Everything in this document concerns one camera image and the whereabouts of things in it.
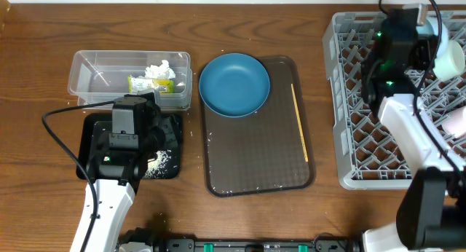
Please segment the yellow snack wrapper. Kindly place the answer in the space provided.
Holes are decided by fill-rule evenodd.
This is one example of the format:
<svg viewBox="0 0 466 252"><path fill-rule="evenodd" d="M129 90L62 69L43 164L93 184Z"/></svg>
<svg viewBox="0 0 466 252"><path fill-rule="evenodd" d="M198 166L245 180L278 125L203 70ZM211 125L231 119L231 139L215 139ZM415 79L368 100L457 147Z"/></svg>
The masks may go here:
<svg viewBox="0 0 466 252"><path fill-rule="evenodd" d="M144 79L128 76L128 91L130 93L154 89L161 94L174 93L174 83L166 79Z"/></svg>

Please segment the mint green bowl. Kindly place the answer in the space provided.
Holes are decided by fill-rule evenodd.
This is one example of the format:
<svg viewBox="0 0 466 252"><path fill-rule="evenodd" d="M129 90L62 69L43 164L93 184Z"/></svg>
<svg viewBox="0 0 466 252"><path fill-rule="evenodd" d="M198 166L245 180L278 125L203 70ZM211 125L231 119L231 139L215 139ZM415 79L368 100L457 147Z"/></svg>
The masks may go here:
<svg viewBox="0 0 466 252"><path fill-rule="evenodd" d="M446 51L435 59L433 73L441 82L461 75L465 70L465 54L460 43L454 40L448 42Z"/></svg>

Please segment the white tissue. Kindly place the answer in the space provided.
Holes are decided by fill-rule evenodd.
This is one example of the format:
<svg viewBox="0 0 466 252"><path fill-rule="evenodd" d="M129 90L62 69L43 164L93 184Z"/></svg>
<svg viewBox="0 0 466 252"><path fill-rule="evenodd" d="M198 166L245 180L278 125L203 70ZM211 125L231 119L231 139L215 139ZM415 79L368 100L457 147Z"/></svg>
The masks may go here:
<svg viewBox="0 0 466 252"><path fill-rule="evenodd" d="M150 65L145 69L145 78L147 79L174 79L175 72L170 67L170 64L167 60L162 60L160 66Z"/></svg>

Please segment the dark blue plate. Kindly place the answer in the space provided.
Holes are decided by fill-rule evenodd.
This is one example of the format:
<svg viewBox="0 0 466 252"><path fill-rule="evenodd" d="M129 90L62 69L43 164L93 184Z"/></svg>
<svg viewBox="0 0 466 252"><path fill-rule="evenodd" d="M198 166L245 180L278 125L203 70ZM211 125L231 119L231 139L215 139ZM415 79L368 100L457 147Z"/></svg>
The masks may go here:
<svg viewBox="0 0 466 252"><path fill-rule="evenodd" d="M211 60L202 70L199 92L203 103L223 117L246 117L266 102L271 80L256 58L229 53Z"/></svg>

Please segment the pink cup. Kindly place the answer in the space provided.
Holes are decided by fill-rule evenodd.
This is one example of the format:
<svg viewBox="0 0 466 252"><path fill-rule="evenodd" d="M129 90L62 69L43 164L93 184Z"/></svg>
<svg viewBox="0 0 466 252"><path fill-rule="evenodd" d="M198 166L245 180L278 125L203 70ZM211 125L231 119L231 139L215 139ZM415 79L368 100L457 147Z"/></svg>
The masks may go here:
<svg viewBox="0 0 466 252"><path fill-rule="evenodd" d="M455 138L464 136L466 130L465 107L450 111L441 127L445 133Z"/></svg>

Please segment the light blue rice bowl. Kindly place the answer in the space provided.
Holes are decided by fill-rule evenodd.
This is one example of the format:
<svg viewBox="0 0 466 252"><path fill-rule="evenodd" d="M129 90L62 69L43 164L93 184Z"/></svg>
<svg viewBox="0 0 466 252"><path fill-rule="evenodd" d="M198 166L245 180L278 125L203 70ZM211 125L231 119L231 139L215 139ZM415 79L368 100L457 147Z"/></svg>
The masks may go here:
<svg viewBox="0 0 466 252"><path fill-rule="evenodd" d="M437 56L441 57L448 49L449 30L444 23L441 23L441 34L438 30L438 19L436 17L427 17L424 25L416 27L417 33L420 35L440 37L440 47L438 48Z"/></svg>

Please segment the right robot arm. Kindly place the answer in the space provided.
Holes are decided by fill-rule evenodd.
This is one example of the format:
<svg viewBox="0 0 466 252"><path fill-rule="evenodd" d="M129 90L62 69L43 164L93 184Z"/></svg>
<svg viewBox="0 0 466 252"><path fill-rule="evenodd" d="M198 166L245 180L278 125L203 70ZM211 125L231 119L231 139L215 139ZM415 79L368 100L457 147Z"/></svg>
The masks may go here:
<svg viewBox="0 0 466 252"><path fill-rule="evenodd" d="M423 4L386 13L362 62L362 97L395 139L413 179L394 223L370 229L362 251L454 250L465 247L465 161L443 139L423 108L409 69L439 80L465 69L461 46L449 38L441 16Z"/></svg>

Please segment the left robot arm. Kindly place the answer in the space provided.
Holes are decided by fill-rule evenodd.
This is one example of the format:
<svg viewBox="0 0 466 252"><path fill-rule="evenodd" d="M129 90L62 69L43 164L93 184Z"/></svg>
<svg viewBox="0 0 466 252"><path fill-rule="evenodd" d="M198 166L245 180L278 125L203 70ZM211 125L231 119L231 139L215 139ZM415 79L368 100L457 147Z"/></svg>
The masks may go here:
<svg viewBox="0 0 466 252"><path fill-rule="evenodd" d="M109 101L109 113L84 119L78 160L89 179L72 251L114 251L149 161L179 150L181 118L163 114L159 93L145 90Z"/></svg>

